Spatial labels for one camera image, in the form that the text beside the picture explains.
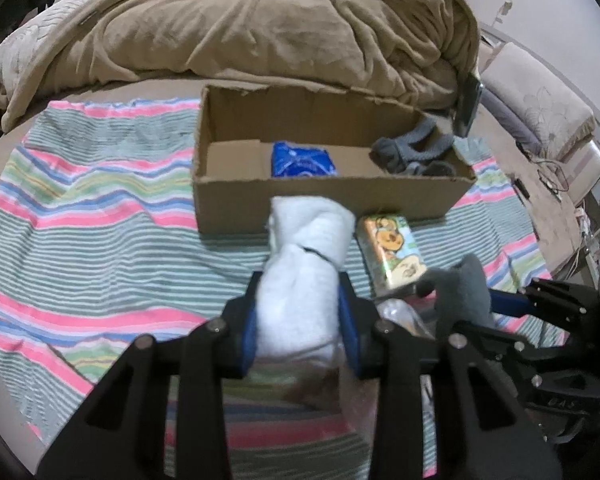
open cardboard box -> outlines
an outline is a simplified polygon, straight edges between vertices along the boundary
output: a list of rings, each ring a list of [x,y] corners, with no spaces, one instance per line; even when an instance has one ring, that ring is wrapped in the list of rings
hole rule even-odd
[[[438,218],[475,182],[454,150],[445,155],[458,170],[453,178],[390,175],[378,168],[369,158],[373,142],[413,130],[422,118],[392,99],[301,86],[207,86],[201,105],[192,171],[203,234],[264,231],[274,196],[325,196],[356,216]],[[338,175],[272,177],[271,150],[278,140],[327,149]]]

pink stripe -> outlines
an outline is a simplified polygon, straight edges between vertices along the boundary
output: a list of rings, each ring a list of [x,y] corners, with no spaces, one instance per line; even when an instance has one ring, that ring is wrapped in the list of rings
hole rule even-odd
[[[293,422],[234,422],[227,425],[230,449],[293,446],[329,440],[351,432],[341,415]],[[175,446],[175,428],[167,427],[165,443]]]
[[[495,158],[491,157],[491,158],[488,158],[487,160],[483,160],[482,162],[478,162],[478,163],[472,165],[472,168],[474,168],[474,171],[481,171],[484,168],[486,168],[487,166],[492,166],[493,164],[497,165],[497,163],[498,163],[498,161]]]
[[[496,275],[503,266],[507,266],[508,264],[509,259],[507,258],[507,255],[500,252],[495,260],[483,266],[484,273],[487,275],[487,278],[490,278]]]
[[[528,248],[529,245],[537,244],[537,243],[538,243],[538,239],[536,238],[536,235],[531,233],[531,234],[525,236],[524,238],[522,238],[521,240],[518,240],[517,242],[511,242],[509,244],[504,245],[502,250],[506,251],[507,253],[516,253],[520,250]]]
[[[507,189],[496,192],[470,191],[466,193],[460,200],[458,200],[454,207],[462,207],[466,205],[476,204],[478,202],[499,202],[500,200],[503,200],[510,196],[516,196],[516,192],[511,186],[507,187]]]
[[[31,322],[41,328],[61,330],[62,332],[102,332],[117,330],[121,333],[141,332],[140,329],[151,330],[178,328],[190,332],[193,328],[204,323],[206,319],[198,314],[192,314],[166,306],[148,308],[136,312],[124,312],[110,316],[69,316],[56,314],[32,305],[19,303],[13,298],[0,292],[0,311],[20,321]]]
[[[139,170],[139,171],[157,171],[166,168],[174,162],[190,162],[193,158],[193,148],[187,148],[186,150],[180,150],[175,152],[167,158],[158,160],[156,162],[149,162],[147,160],[106,160],[98,162],[94,166],[79,166],[72,164],[64,158],[61,158],[53,153],[41,152],[40,150],[32,150],[26,148],[26,150],[39,160],[42,160],[52,170],[62,171],[68,176],[74,174],[85,173],[89,170],[97,168],[122,168],[124,170]]]
[[[62,359],[43,344],[11,338],[0,333],[0,350],[21,354],[30,361],[45,367],[63,383],[86,396],[93,385],[72,370]]]
[[[29,221],[37,229],[51,227],[95,227],[112,225],[131,218],[136,214],[145,214],[151,220],[162,227],[185,227],[197,229],[195,213],[167,210],[160,213],[149,213],[138,202],[133,199],[123,200],[116,205],[101,211],[93,212],[68,212],[51,214],[49,216],[37,216],[14,199],[0,191],[0,209],[14,216]]]
[[[200,102],[184,101],[174,104],[151,104],[134,107],[114,108],[111,106],[85,105],[84,103],[70,103],[69,101],[51,101],[48,106],[56,110],[78,110],[87,117],[94,118],[133,118],[139,116],[152,116],[181,110],[198,110]]]
[[[516,333],[520,330],[520,327],[525,323],[528,316],[522,317],[510,317],[507,322],[503,325],[504,332]]]
[[[28,422],[27,426],[29,427],[29,429],[31,431],[33,431],[33,434],[36,437],[38,437],[40,440],[42,440],[42,433],[40,433],[40,430],[38,429],[38,427],[35,424],[31,424],[30,422]]]

rolled white towel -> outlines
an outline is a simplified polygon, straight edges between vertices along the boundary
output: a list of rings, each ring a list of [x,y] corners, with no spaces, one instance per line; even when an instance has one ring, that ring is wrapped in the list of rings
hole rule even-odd
[[[259,358],[337,366],[338,272],[355,221],[328,198],[272,199],[271,256],[256,293]]]

striped blanket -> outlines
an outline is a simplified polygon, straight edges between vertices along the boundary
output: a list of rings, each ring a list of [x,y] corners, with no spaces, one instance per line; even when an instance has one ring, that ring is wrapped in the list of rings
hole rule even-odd
[[[0,373],[49,444],[140,333],[185,335],[243,293],[267,257],[267,237],[200,237],[190,162],[197,100],[51,102],[0,180]],[[426,264],[473,252],[490,286],[547,276],[530,219],[480,140],[457,149],[477,184],[446,215],[413,225]],[[346,270],[370,282],[355,242]],[[498,320],[538,343],[537,319]],[[560,331],[544,331],[554,344]],[[356,478],[369,452],[339,414],[288,401],[276,372],[227,384],[236,478]],[[435,464],[426,418],[426,473]],[[173,443],[168,425],[167,442]]]

beige comforter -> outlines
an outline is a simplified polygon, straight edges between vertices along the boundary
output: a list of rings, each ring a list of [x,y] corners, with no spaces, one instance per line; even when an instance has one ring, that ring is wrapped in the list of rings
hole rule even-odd
[[[479,42],[465,0],[81,0],[50,23],[54,7],[0,46],[5,132],[37,97],[164,72],[447,108]]]

